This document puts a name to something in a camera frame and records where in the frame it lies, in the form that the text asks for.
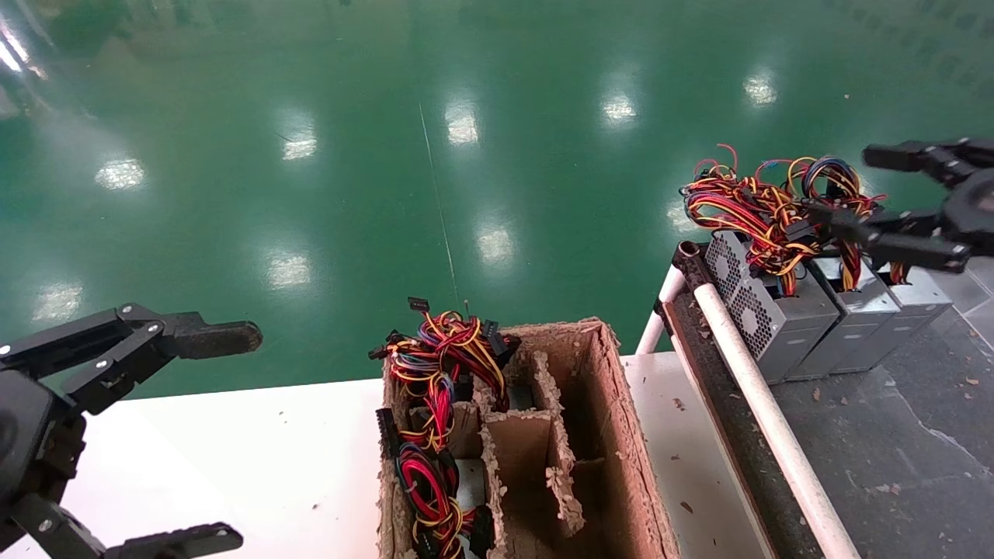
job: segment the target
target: cardboard compartment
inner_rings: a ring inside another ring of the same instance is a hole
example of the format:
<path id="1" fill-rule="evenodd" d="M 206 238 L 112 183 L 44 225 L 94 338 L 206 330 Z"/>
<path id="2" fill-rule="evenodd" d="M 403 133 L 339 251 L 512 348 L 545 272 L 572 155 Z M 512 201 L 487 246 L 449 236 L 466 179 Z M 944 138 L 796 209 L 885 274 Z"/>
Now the cardboard compartment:
<path id="1" fill-rule="evenodd" d="M 449 436 L 456 458 L 483 462 L 495 533 L 487 557 L 679 557 L 610 327 L 587 319 L 506 331 L 522 344 L 505 376 L 533 405 L 497 412 L 476 379 Z M 385 380 L 385 404 L 410 425 L 417 410 Z M 414 559 L 412 514 L 393 465 L 383 466 L 380 557 Z"/>

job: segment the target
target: computer power supply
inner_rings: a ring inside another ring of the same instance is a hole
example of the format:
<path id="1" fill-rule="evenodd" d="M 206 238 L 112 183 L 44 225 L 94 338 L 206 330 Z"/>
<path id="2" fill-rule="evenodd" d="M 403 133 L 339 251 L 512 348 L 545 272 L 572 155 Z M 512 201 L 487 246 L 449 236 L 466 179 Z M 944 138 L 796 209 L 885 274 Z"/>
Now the computer power supply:
<path id="1" fill-rule="evenodd" d="M 881 268 L 881 278 L 887 278 L 890 271 L 890 265 Z M 833 373 L 869 370 L 877 366 L 891 352 L 952 307 L 952 301 L 925 270 L 911 268 L 907 281 L 907 283 L 888 287 L 888 293 L 898 304 L 899 310 L 867 340 L 866 350 L 863 353 L 865 360 L 862 363 L 869 363 L 869 367 L 866 369 L 847 369 L 844 367 L 848 363 L 842 362 L 836 370 L 832 371 Z"/>
<path id="2" fill-rule="evenodd" d="M 779 296 L 774 277 L 749 274 L 747 254 L 735 233 L 718 231 L 705 263 L 763 377 L 775 384 L 815 347 L 839 311 L 811 274 L 798 278 L 794 297 Z"/>
<path id="3" fill-rule="evenodd" d="M 884 282 L 861 262 L 857 290 L 842 291 L 842 261 L 816 258 L 808 263 L 839 310 L 839 320 L 814 350 L 787 374 L 787 380 L 817 379 L 835 373 L 867 371 L 881 356 L 873 347 L 874 334 L 901 312 Z"/>

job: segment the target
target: wire connector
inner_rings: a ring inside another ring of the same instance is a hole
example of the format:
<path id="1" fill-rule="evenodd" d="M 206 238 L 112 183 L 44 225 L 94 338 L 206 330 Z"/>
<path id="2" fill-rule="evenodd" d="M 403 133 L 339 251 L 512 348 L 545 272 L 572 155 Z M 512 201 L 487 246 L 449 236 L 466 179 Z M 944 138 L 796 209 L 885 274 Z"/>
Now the wire connector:
<path id="1" fill-rule="evenodd" d="M 805 237 L 810 237 L 814 239 L 817 233 L 814 230 L 814 226 L 808 223 L 807 220 L 801 220 L 796 223 L 792 223 L 787 227 L 783 228 L 783 232 L 787 235 L 787 241 L 794 243 L 800 241 Z"/>
<path id="2" fill-rule="evenodd" d="M 386 345 L 378 345 L 371 349 L 367 355 L 369 355 L 370 361 L 376 361 L 377 359 L 386 359 L 389 354 Z"/>
<path id="3" fill-rule="evenodd" d="M 427 532 L 417 535 L 417 539 L 414 541 L 414 551 L 417 553 L 417 559 L 438 559 L 438 549 Z"/>
<path id="4" fill-rule="evenodd" d="M 417 312 L 430 311 L 430 307 L 428 306 L 428 299 L 422 299 L 419 297 L 408 297 L 408 304 L 411 306 L 411 310 L 416 310 Z"/>
<path id="5" fill-rule="evenodd" d="M 404 340 L 404 335 L 397 331 L 396 328 L 390 331 L 390 335 L 387 336 L 386 342 L 389 344 L 395 344 Z"/>
<path id="6" fill-rule="evenodd" d="M 380 426 L 380 444 L 383 458 L 394 460 L 401 455 L 401 434 L 394 422 L 394 412 L 390 408 L 376 411 L 376 422 Z"/>
<path id="7" fill-rule="evenodd" d="M 490 348 L 493 349 L 494 355 L 500 355 L 507 351 L 507 344 L 504 343 L 504 336 L 497 331 L 499 324 L 493 320 L 484 320 L 483 322 L 483 337 L 487 338 L 487 342 L 490 343 Z"/>
<path id="8" fill-rule="evenodd" d="M 518 351 L 518 348 L 521 346 L 521 338 L 512 335 L 507 336 L 506 346 L 507 349 L 504 350 L 503 353 L 498 353 L 497 357 L 494 359 L 494 361 L 497 363 L 497 366 L 500 367 L 501 369 L 503 369 L 505 365 L 511 362 L 511 358 L 514 357 L 514 353 Z"/>
<path id="9" fill-rule="evenodd" d="M 469 550 L 477 557 L 486 557 L 494 546 L 494 517 L 490 507 L 481 504 L 473 515 L 473 531 L 469 534 Z"/>

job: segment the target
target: black connector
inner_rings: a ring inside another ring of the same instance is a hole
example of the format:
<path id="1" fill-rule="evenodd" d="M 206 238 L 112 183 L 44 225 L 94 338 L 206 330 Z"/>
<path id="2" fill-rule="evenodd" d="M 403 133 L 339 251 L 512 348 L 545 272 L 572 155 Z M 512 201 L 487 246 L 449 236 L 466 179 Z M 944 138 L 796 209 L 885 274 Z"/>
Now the black connector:
<path id="1" fill-rule="evenodd" d="M 417 535 L 417 539 L 414 541 L 414 551 L 417 553 L 417 559 L 438 559 L 438 548 L 431 541 L 427 532 Z"/>
<path id="2" fill-rule="evenodd" d="M 486 557 L 494 546 L 494 517 L 490 507 L 481 504 L 473 517 L 473 531 L 469 534 L 469 550 L 477 557 Z"/>
<path id="3" fill-rule="evenodd" d="M 792 223 L 783 229 L 783 232 L 787 235 L 787 241 L 793 243 L 799 241 L 805 237 L 815 238 L 817 232 L 814 226 L 808 223 L 807 220 L 801 220 L 796 223 Z"/>
<path id="4" fill-rule="evenodd" d="M 507 351 L 507 344 L 504 343 L 504 336 L 497 331 L 497 322 L 493 320 L 485 320 L 483 322 L 483 337 L 487 339 L 490 343 L 490 348 L 493 349 L 494 355 L 500 355 Z"/>
<path id="5" fill-rule="evenodd" d="M 403 341 L 404 338 L 405 338 L 405 336 L 403 334 L 401 334 L 400 332 L 398 332 L 396 328 L 394 328 L 393 330 L 390 331 L 390 335 L 387 336 L 386 341 L 389 344 L 395 344 L 395 343 L 398 343 L 400 341 Z"/>
<path id="6" fill-rule="evenodd" d="M 390 408 L 376 411 L 376 422 L 380 426 L 380 445 L 383 458 L 394 460 L 401 455 L 401 434 L 394 423 L 394 412 Z"/>
<path id="7" fill-rule="evenodd" d="M 511 358 L 514 357 L 514 353 L 518 351 L 519 347 L 521 347 L 521 338 L 518 336 L 507 336 L 506 347 L 507 349 L 502 353 L 498 353 L 497 357 L 494 359 L 497 366 L 501 369 L 511 362 Z"/>
<path id="8" fill-rule="evenodd" d="M 470 402 L 473 399 L 473 373 L 468 369 L 455 381 L 455 401 Z"/>
<path id="9" fill-rule="evenodd" d="M 430 311 L 430 307 L 428 307 L 428 299 L 408 297 L 408 304 L 411 306 L 411 310 L 416 310 L 417 312 Z"/>
<path id="10" fill-rule="evenodd" d="M 387 351 L 387 346 L 378 345 L 370 350 L 367 354 L 370 356 L 370 361 L 376 361 L 377 359 L 386 359 L 390 352 Z"/>

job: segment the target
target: dark gray floor tile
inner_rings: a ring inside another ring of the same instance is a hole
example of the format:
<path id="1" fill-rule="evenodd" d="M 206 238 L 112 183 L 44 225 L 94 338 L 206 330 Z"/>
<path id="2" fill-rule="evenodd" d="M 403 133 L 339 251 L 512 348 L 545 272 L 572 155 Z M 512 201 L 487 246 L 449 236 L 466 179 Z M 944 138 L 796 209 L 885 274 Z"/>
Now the dark gray floor tile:
<path id="1" fill-rule="evenodd" d="M 970 274 L 932 273 L 932 277 L 960 312 L 968 312 L 990 299 L 987 291 Z"/>
<path id="2" fill-rule="evenodd" d="M 966 267 L 988 290 L 994 291 L 994 259 L 974 258 Z"/>
<path id="3" fill-rule="evenodd" d="M 963 313 L 963 316 L 985 340 L 994 342 L 994 299 Z"/>

